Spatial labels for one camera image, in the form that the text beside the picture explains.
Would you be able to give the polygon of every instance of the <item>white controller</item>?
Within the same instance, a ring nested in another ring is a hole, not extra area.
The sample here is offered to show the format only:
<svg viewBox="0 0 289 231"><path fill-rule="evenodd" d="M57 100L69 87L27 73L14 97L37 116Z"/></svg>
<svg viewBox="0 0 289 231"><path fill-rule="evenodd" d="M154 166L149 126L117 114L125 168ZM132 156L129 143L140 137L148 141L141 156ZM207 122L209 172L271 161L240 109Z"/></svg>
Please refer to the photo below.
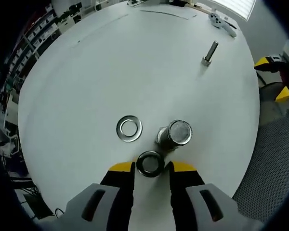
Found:
<svg viewBox="0 0 289 231"><path fill-rule="evenodd" d="M230 27L228 23L226 23L223 19L219 17L217 13L210 13L209 14L209 19L211 20L211 23L213 26L217 28L224 28L228 34L235 38L236 37L236 32Z"/></svg>

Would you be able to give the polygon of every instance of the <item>gray carpet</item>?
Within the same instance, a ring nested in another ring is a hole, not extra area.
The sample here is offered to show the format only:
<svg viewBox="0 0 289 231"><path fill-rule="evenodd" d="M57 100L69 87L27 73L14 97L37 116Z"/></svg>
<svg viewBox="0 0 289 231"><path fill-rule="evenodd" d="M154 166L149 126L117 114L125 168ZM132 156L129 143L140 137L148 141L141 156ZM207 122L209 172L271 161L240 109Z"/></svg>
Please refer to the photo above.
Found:
<svg viewBox="0 0 289 231"><path fill-rule="evenodd" d="M241 214L262 222L282 204L289 190L289 110L259 127L255 149L233 199Z"/></svg>

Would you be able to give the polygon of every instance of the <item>yellow object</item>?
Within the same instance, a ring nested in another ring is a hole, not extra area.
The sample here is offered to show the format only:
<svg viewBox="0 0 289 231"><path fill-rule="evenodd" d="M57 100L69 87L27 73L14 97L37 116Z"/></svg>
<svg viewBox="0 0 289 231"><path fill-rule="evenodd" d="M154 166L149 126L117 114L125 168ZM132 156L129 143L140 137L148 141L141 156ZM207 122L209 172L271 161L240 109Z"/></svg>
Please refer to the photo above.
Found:
<svg viewBox="0 0 289 231"><path fill-rule="evenodd" d="M133 162L129 161L129 162L122 162L122 163L118 163L116 165L113 165L109 171L116 171L116 172L130 172L131 171L131 164Z"/></svg>
<svg viewBox="0 0 289 231"><path fill-rule="evenodd" d="M196 169L189 164L179 161L173 161L173 167L175 172L188 172L188 171L196 171Z"/></svg>
<svg viewBox="0 0 289 231"><path fill-rule="evenodd" d="M275 102L281 103L289 99L289 89L284 87L280 94L276 97Z"/></svg>
<svg viewBox="0 0 289 231"><path fill-rule="evenodd" d="M269 61L267 60L267 58L266 57L262 57L256 64L255 64L255 67L256 66L260 66L260 65L262 65L262 64L268 64L269 63Z"/></svg>

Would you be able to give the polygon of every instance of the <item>table surface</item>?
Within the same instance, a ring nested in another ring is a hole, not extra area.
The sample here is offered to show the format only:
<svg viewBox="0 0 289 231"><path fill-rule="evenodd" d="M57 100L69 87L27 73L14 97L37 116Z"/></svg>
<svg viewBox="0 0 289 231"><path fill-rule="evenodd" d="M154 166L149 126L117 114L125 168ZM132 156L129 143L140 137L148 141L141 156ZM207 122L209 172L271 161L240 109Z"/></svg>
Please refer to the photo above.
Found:
<svg viewBox="0 0 289 231"><path fill-rule="evenodd" d="M65 210L112 165L153 149L158 129L176 119L191 125L193 137L170 159L192 164L205 183L229 196L243 179L259 122L258 81L243 34L230 37L202 12L186 20L141 8L123 2L80 21L24 82L20 141L52 211ZM214 40L219 46L204 67L200 61ZM116 134L126 115L143 124L131 143ZM130 230L174 227L167 174L149 179L136 172Z"/></svg>

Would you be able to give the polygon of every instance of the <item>window blind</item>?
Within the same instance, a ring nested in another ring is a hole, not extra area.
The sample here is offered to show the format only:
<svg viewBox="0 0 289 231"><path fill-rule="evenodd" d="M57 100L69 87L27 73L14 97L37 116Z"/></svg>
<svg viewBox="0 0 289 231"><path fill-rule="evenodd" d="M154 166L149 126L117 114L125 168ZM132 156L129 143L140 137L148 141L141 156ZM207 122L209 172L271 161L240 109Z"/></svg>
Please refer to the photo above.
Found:
<svg viewBox="0 0 289 231"><path fill-rule="evenodd" d="M256 0L210 0L248 20Z"/></svg>

